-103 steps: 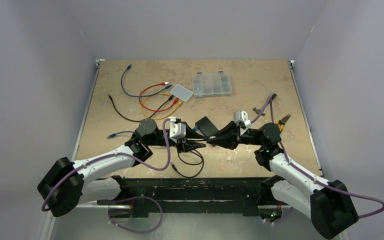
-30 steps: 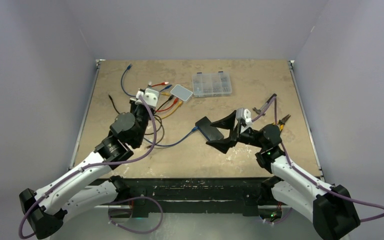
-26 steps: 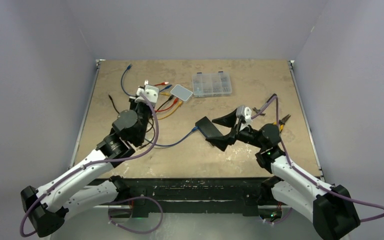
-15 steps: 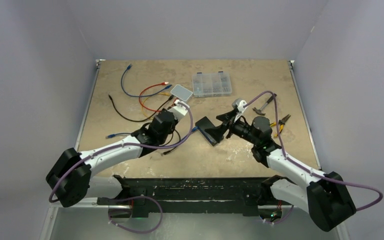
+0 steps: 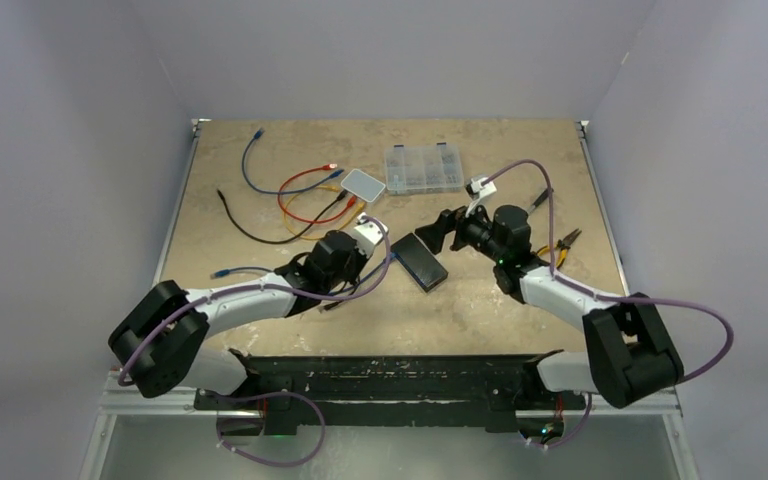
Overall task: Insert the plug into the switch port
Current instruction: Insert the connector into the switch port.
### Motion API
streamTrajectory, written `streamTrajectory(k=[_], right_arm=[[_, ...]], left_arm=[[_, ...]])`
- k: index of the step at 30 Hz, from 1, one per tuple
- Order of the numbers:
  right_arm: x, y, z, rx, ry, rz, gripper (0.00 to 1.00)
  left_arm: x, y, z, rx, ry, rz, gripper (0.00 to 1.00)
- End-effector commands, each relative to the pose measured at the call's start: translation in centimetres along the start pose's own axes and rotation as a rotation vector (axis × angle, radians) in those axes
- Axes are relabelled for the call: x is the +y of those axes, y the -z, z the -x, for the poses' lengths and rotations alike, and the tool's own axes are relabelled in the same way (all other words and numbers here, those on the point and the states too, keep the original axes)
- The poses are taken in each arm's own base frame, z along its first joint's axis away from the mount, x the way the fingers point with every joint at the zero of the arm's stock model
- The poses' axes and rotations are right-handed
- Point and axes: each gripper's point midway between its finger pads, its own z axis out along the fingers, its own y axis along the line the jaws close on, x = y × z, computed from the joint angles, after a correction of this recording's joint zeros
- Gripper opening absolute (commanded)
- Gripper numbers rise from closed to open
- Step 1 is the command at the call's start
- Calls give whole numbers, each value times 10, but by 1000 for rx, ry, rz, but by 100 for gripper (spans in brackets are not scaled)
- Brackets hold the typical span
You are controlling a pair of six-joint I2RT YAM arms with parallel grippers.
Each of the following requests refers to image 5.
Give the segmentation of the white network switch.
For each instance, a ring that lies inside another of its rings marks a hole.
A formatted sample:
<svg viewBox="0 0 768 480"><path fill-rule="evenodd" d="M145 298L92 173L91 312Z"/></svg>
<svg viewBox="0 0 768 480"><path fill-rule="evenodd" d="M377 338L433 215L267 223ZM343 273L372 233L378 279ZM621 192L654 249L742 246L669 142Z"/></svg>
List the white network switch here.
<svg viewBox="0 0 768 480"><path fill-rule="evenodd" d="M360 169L347 173L340 186L367 204L374 203L386 189L385 183Z"/></svg>

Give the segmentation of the black rectangular box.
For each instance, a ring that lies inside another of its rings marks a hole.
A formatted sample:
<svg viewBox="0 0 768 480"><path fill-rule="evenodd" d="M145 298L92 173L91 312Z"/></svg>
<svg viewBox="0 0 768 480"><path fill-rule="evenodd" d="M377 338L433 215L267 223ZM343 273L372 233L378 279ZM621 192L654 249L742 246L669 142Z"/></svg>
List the black rectangular box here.
<svg viewBox="0 0 768 480"><path fill-rule="evenodd" d="M425 293L431 292L448 278L448 270L414 233L393 243L391 252Z"/></svg>

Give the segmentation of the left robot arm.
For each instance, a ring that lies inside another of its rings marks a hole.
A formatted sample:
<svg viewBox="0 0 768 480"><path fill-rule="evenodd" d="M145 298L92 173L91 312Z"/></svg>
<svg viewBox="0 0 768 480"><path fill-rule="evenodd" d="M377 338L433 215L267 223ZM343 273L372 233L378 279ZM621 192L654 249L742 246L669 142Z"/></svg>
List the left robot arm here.
<svg viewBox="0 0 768 480"><path fill-rule="evenodd" d="M113 330L108 346L121 364L117 382L145 398L175 387L215 392L232 408L257 399L254 370L239 353L214 351L205 341L253 322L289 318L334 300L341 283L354 283L387 236L371 223L332 231L287 264L220 289L155 284Z"/></svg>

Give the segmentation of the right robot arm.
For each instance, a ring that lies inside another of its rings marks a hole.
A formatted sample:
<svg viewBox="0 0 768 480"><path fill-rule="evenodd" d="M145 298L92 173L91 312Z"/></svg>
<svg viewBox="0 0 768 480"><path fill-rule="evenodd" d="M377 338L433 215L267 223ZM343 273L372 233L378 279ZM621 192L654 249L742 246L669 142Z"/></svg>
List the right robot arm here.
<svg viewBox="0 0 768 480"><path fill-rule="evenodd" d="M624 408L683 378L683 362L650 298L591 292L563 275L533 252L523 208L503 205L492 215L482 206L473 212L446 209L415 233L434 254L452 234L451 250L471 247L493 261L503 294L583 333L584 351L552 351L525 363L520 391L529 404L544 407L570 391L598 394Z"/></svg>

